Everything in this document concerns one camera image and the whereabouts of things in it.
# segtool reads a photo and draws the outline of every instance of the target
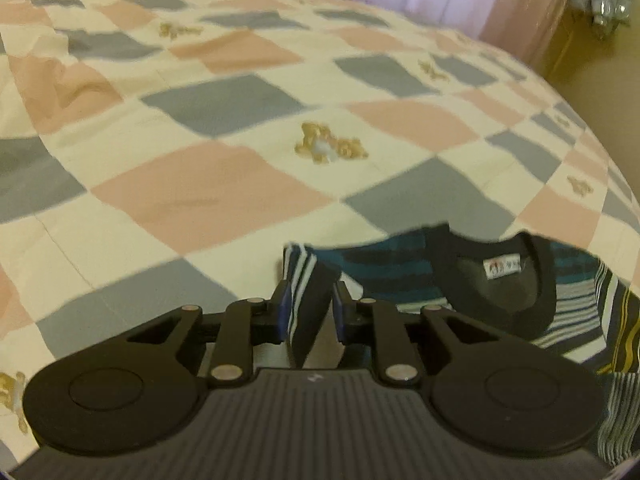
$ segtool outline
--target checkered bedsheet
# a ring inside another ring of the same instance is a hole
[[[182,304],[270,295],[289,241],[527,229],[640,290],[638,201],[542,79],[346,0],[0,5],[0,190],[0,469],[36,448],[25,380]]]

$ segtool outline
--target silver bolt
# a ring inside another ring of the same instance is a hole
[[[242,377],[242,368],[236,365],[218,365],[211,371],[211,376],[219,381],[235,381]]]
[[[385,374],[395,381],[410,381],[418,374],[418,370],[411,365],[391,365],[385,370]]]

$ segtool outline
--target round black disc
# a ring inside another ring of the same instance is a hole
[[[467,438],[525,456],[581,446],[604,407],[587,370],[517,342],[472,345],[455,356],[436,376],[431,402]]]
[[[89,348],[29,382],[25,416],[41,444],[101,455],[149,446],[193,415],[194,377],[161,346]]]

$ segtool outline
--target mattress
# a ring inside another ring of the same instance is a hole
[[[37,371],[269,297],[290,241],[527,230],[637,294],[639,212],[567,102],[455,30],[349,0],[0,4],[0,469],[37,448]]]

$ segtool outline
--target v-neck collar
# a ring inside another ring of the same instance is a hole
[[[478,242],[454,234],[448,224],[424,232],[435,281],[454,310],[526,340],[539,337],[551,324],[556,278],[548,240],[519,232],[499,242]],[[482,261],[511,253],[531,257],[538,277],[536,301],[518,312],[508,312],[482,296],[456,265],[460,256]]]

